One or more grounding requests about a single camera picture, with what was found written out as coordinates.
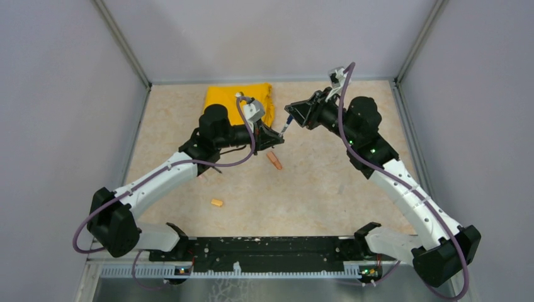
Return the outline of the orange highlighter pen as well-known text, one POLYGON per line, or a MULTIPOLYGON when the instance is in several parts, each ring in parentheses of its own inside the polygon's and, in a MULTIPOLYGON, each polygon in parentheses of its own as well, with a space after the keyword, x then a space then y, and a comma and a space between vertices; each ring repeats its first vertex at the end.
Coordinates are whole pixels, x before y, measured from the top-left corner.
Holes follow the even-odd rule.
POLYGON ((278 157, 274 154, 274 152, 272 151, 269 151, 267 154, 266 154, 267 158, 269 159, 269 161, 278 169, 278 170, 282 170, 283 169, 283 166, 280 162, 280 160, 278 159, 278 157))

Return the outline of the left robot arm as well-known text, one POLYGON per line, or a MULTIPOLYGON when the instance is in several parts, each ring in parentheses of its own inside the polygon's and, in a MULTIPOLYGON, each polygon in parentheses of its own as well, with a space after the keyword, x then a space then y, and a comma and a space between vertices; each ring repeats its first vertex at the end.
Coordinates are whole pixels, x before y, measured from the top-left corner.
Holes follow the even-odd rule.
POLYGON ((137 219, 156 201, 176 187, 200 176, 206 170, 221 167, 222 149, 250 146, 246 158, 276 145, 284 138, 265 125, 263 105, 258 101, 236 106, 242 124, 231 125, 229 112, 221 104, 205 108, 195 128, 177 152, 159 167, 130 184, 113 191, 102 187, 92 198, 89 233, 101 244, 101 250, 119 258, 134 249, 158 250, 173 260, 184 259, 189 244, 184 233, 167 223, 163 226, 138 224, 137 219))

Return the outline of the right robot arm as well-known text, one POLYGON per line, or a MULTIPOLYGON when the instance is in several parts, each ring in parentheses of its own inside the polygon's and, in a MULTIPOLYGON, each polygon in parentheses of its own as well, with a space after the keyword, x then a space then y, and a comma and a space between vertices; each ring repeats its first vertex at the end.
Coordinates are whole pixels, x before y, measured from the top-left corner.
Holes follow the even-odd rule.
POLYGON ((293 120, 309 130, 323 126, 348 143, 352 166, 381 188, 415 233, 408 235, 371 222, 355 232, 355 252, 362 259, 386 255, 411 265, 429 286, 437 288, 461 272, 469 276, 481 240, 473 225, 462 226, 446 214, 411 176, 399 154, 379 134, 382 120, 372 98, 354 98, 346 109, 317 91, 310 99, 285 106, 293 120))

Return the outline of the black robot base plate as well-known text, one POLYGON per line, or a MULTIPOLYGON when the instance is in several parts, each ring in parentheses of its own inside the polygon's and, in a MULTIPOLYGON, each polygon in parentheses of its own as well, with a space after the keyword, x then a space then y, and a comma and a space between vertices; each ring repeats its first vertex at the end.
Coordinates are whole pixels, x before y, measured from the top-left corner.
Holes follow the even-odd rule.
POLYGON ((175 225, 179 241, 169 252, 151 250, 151 262, 180 262, 174 273, 190 277, 333 278, 373 286, 392 273, 384 256, 365 255, 352 236, 189 237, 175 225))

